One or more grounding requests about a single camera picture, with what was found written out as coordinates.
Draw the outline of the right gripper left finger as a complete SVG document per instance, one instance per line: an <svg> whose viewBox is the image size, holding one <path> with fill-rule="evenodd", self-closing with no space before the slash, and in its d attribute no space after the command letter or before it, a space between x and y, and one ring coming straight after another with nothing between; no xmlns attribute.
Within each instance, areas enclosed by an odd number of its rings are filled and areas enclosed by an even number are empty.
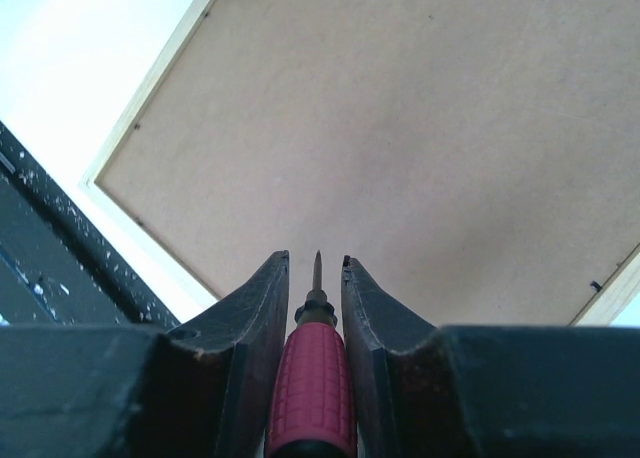
<svg viewBox="0 0 640 458"><path fill-rule="evenodd" d="M284 345L289 254L168 332L151 374L152 457L253 457Z"/></svg>

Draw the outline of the red handled screwdriver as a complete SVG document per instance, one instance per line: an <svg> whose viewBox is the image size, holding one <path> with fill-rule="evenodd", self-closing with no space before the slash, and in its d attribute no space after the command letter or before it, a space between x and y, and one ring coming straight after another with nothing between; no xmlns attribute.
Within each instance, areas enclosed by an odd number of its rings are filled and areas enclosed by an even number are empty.
<svg viewBox="0 0 640 458"><path fill-rule="evenodd" d="M322 277L317 253L311 290L296 310L296 328L278 367L265 431L266 457L357 455L353 385Z"/></svg>

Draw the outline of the wooden picture frame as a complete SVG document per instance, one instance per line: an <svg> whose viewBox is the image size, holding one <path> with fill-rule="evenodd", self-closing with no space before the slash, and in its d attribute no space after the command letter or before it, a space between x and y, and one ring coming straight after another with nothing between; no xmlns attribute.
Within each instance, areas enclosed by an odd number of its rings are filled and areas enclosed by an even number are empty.
<svg viewBox="0 0 640 458"><path fill-rule="evenodd" d="M87 170L187 320L275 250L438 323L639 292L639 0L194 0Z"/></svg>

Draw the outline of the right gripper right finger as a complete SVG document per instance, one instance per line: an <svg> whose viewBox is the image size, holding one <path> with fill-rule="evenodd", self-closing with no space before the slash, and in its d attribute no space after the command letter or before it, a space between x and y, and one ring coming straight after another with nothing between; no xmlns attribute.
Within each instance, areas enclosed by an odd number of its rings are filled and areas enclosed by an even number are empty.
<svg viewBox="0 0 640 458"><path fill-rule="evenodd" d="M437 327L346 256L343 334L362 457L475 457Z"/></svg>

